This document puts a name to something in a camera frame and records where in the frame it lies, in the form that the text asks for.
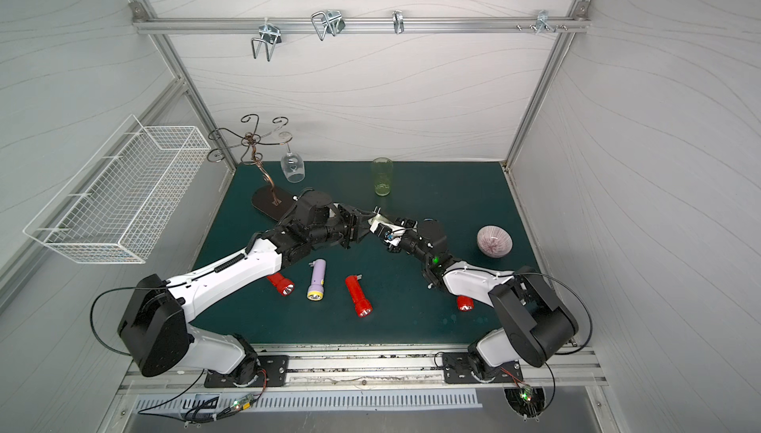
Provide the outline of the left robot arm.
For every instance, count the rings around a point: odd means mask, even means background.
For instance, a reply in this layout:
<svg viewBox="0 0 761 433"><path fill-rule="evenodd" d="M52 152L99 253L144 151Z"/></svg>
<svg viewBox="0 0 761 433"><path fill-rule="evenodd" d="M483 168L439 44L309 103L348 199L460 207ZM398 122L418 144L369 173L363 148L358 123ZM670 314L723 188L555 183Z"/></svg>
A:
<svg viewBox="0 0 761 433"><path fill-rule="evenodd" d="M198 369L247 387L259 377L255 349L239 334L221 335L193 320L230 294L294 265L321 247L345 248L378 228L378 211L335 203L307 191L271 229L256 233L241 250L193 272L163 280L148 276L132 288L117 333L141 375Z"/></svg>

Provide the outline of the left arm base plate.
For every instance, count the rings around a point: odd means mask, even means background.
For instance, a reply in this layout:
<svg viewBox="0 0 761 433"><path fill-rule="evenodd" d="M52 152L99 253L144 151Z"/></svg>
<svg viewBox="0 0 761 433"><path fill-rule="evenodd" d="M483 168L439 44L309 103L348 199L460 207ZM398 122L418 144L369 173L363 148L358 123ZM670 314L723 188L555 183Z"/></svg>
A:
<svg viewBox="0 0 761 433"><path fill-rule="evenodd" d="M229 374L210 371L204 380L206 389L253 389L254 387L283 387L287 377L289 357L265 355L257 360L245 359Z"/></svg>

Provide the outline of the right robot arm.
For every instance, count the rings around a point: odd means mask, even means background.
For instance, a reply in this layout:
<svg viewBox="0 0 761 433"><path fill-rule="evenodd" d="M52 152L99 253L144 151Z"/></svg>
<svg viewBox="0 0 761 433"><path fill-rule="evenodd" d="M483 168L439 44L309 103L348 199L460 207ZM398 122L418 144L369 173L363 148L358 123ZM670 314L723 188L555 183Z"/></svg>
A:
<svg viewBox="0 0 761 433"><path fill-rule="evenodd" d="M393 253L421 263L432 288L493 308L499 327L468 348L467 362L478 381L492 381L503 365L523 361L543 367L579 333L579 322L550 284L553 278L529 267L498 271L454 256L434 220L379 227L376 234Z"/></svg>

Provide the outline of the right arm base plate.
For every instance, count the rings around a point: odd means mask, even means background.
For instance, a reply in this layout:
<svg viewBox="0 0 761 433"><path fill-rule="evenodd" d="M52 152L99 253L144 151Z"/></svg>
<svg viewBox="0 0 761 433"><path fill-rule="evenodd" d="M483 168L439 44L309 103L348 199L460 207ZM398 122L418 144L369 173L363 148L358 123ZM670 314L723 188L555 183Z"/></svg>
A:
<svg viewBox="0 0 761 433"><path fill-rule="evenodd" d="M523 383L521 366L517 361L493 367L475 353L451 352L442 353L436 364L442 370L447 385L465 385L466 383L521 385Z"/></svg>

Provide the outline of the pale green flashlight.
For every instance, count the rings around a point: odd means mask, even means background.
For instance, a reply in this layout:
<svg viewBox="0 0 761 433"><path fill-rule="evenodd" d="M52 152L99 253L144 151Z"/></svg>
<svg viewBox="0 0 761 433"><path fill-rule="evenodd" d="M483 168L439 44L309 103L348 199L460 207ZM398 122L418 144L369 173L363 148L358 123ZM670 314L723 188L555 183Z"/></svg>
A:
<svg viewBox="0 0 761 433"><path fill-rule="evenodd" d="M396 246L406 231L406 228L393 223L381 214L376 214L369 223L371 233L390 246Z"/></svg>

